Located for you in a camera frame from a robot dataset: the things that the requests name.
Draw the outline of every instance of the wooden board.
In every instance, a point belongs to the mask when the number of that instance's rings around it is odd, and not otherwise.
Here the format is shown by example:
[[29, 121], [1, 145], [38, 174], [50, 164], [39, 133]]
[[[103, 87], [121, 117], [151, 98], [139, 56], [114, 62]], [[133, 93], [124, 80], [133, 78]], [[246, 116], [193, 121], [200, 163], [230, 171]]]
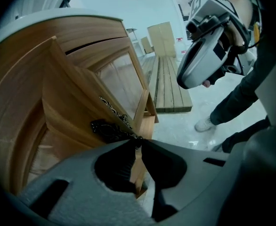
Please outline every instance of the wooden board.
[[52, 40], [26, 53], [0, 81], [0, 184], [17, 193], [46, 122], [41, 103], [45, 60]]
[[171, 88], [172, 88], [172, 96], [174, 101], [174, 112], [182, 112], [183, 111], [183, 101], [180, 92], [180, 87], [177, 83], [177, 77], [174, 71], [174, 68], [171, 63], [171, 57], [167, 57], [167, 65], [170, 72], [170, 80], [171, 80]]
[[156, 59], [156, 56], [152, 56], [152, 57], [147, 58], [145, 60], [144, 64], [143, 64], [143, 66], [142, 66], [143, 74], [144, 74], [148, 84], [150, 82], [151, 75], [152, 75], [152, 72], [153, 72], [155, 59]]
[[170, 22], [160, 24], [160, 31], [163, 40], [166, 56], [176, 57], [175, 39], [172, 33]]
[[139, 128], [141, 127], [141, 122], [142, 122], [142, 119], [143, 119], [143, 116], [144, 116], [144, 111], [146, 109], [146, 103], [147, 103], [148, 95], [149, 95], [149, 91], [145, 89], [142, 92], [141, 99], [140, 99], [140, 102], [139, 102], [139, 105], [138, 105], [138, 108], [137, 108], [137, 111], [136, 111], [136, 115], [135, 115], [135, 118], [134, 118], [134, 126], [137, 130], [139, 130]]
[[99, 99], [99, 87], [82, 75], [82, 70], [67, 59], [56, 40], [50, 48], [49, 62], [45, 67], [42, 101], [47, 127], [71, 141], [90, 147], [104, 145], [93, 133], [90, 122], [105, 119], [131, 131]]
[[149, 91], [151, 93], [151, 97], [154, 101], [154, 103], [156, 104], [156, 100], [157, 100], [157, 80], [158, 80], [158, 67], [159, 67], [159, 56], [156, 56], [156, 59], [154, 61], [154, 66], [153, 66], [153, 72], [151, 75], [151, 79], [149, 82]]
[[156, 55], [176, 56], [175, 39], [169, 22], [156, 24], [147, 29]]
[[166, 53], [163, 45], [160, 26], [154, 25], [154, 26], [148, 27], [147, 29], [154, 47], [155, 54], [157, 56], [165, 56]]
[[68, 58], [80, 70], [85, 77], [83, 79], [99, 89], [99, 95], [118, 113], [128, 115], [129, 123], [136, 132], [138, 122], [135, 118], [143, 116], [146, 104], [140, 103], [140, 99], [143, 91], [148, 91], [148, 83], [130, 39], [95, 43], [76, 50]]
[[158, 73], [158, 90], [156, 100], [156, 111], [158, 113], [164, 112], [164, 71], [163, 71], [163, 59], [159, 59], [159, 73]]
[[61, 160], [89, 149], [88, 146], [75, 143], [67, 137], [59, 136], [47, 129], [30, 166], [27, 184]]
[[163, 72], [164, 72], [164, 111], [174, 111], [174, 100], [172, 96], [170, 72], [167, 64], [167, 57], [163, 58]]
[[131, 169], [130, 182], [135, 184], [136, 194], [139, 194], [142, 187], [144, 174], [146, 172], [146, 167], [142, 161], [141, 148], [135, 152], [136, 160]]
[[142, 44], [146, 54], [153, 52], [152, 47], [151, 47], [147, 37], [144, 37], [141, 39], [141, 44]]
[[142, 136], [144, 139], [152, 139], [153, 130], [154, 130], [154, 121], [155, 121], [154, 115], [144, 116], [141, 122], [138, 135]]
[[[177, 74], [178, 67], [176, 65], [175, 59], [171, 57], [170, 61], [171, 61], [172, 67], [174, 68], [175, 74]], [[179, 89], [180, 89], [180, 93], [181, 93], [182, 101], [183, 101], [183, 111], [189, 112], [189, 111], [191, 111], [191, 109], [193, 107], [193, 103], [191, 101], [188, 89], [183, 89], [180, 86], [179, 86]]]
[[121, 21], [91, 16], [61, 17], [33, 24], [0, 43], [0, 81], [23, 55], [52, 36], [68, 52], [96, 41], [127, 37], [127, 33]]

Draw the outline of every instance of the wooden door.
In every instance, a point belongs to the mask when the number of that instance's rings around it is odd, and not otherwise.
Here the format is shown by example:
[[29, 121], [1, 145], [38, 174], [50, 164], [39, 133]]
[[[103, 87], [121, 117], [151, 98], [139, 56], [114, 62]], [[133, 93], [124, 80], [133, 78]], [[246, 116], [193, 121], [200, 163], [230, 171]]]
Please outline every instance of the wooden door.
[[[0, 82], [1, 185], [17, 194], [30, 172], [39, 174], [65, 157], [104, 145], [90, 126], [98, 119], [133, 132], [68, 61], [55, 37], [36, 46]], [[44, 169], [32, 165], [34, 156], [47, 161]]]
[[98, 95], [127, 114], [137, 133], [149, 97], [148, 84], [129, 38], [99, 42], [68, 55], [77, 71], [99, 88]]

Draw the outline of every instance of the person's hand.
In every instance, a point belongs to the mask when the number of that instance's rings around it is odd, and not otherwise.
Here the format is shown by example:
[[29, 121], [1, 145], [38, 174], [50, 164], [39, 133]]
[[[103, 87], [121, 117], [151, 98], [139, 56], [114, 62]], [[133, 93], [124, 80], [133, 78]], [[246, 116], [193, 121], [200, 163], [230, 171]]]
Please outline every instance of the person's hand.
[[205, 86], [206, 88], [209, 88], [210, 87], [210, 81], [208, 80], [205, 80], [203, 83], [202, 83], [203, 86]]

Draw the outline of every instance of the person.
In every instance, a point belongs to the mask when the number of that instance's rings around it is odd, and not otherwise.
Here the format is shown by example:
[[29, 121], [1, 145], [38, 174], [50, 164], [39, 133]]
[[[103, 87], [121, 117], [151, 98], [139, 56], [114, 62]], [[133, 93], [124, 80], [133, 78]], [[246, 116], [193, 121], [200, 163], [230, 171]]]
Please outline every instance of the person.
[[[276, 36], [266, 36], [267, 31], [270, 35], [272, 29], [275, 28], [274, 24], [271, 24], [271, 21], [268, 21], [268, 18], [271, 18], [273, 15], [272, 12], [273, 10], [271, 7], [269, 7], [268, 10], [261, 12], [263, 30], [260, 35], [260, 42], [257, 47], [257, 60], [254, 64], [253, 70], [241, 80], [240, 84], [237, 85], [222, 102], [216, 106], [208, 117], [199, 120], [195, 124], [196, 131], [204, 132], [216, 127], [217, 125], [231, 121], [258, 100], [255, 90], [264, 81], [273, 66], [276, 64]], [[208, 81], [205, 81], [203, 85], [205, 87], [210, 86]], [[212, 150], [230, 153], [235, 144], [247, 141], [254, 133], [267, 128], [269, 125], [270, 122], [266, 117], [247, 129], [228, 137], [222, 144], [215, 146]]]

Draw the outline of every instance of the white wall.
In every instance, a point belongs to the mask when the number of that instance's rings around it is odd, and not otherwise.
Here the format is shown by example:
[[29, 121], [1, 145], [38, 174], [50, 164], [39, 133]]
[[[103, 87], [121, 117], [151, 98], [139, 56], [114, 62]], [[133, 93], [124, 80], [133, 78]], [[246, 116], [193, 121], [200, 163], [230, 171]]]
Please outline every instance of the white wall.
[[81, 0], [70, 0], [69, 5], [71, 8], [86, 8]]
[[15, 0], [7, 9], [0, 20], [0, 28], [8, 25], [10, 22], [34, 12], [58, 8], [63, 0]]
[[147, 27], [158, 21], [154, 9], [140, 0], [81, 0], [81, 3], [98, 15], [121, 18], [125, 28], [136, 28], [141, 47], [141, 38], [148, 35]]
[[175, 0], [138, 0], [155, 12], [151, 25], [170, 22], [174, 38], [187, 40], [184, 22]]

